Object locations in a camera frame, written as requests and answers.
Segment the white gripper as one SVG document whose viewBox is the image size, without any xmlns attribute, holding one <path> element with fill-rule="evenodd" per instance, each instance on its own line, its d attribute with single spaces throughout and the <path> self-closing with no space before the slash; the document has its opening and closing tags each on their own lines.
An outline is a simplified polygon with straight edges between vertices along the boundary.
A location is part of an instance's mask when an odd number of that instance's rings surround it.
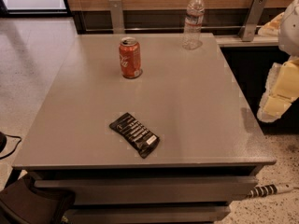
<svg viewBox="0 0 299 224">
<path fill-rule="evenodd" d="M 291 106 L 288 101 L 274 98 L 272 94 L 291 102 L 299 97 L 299 59 L 289 60 L 282 66 L 273 63 L 257 112 L 257 118 L 261 122 L 270 123 L 280 119 Z"/>
</svg>

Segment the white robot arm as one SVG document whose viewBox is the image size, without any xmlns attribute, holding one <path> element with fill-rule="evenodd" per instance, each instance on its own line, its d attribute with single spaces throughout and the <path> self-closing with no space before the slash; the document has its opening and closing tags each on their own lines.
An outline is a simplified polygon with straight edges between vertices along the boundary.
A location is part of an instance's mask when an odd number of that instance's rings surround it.
<svg viewBox="0 0 299 224">
<path fill-rule="evenodd" d="M 265 82 L 257 118 L 270 123 L 280 119 L 299 98 L 299 0 L 293 0 L 258 35 L 277 37 L 278 48 L 290 56 L 283 64 L 273 63 Z"/>
</svg>

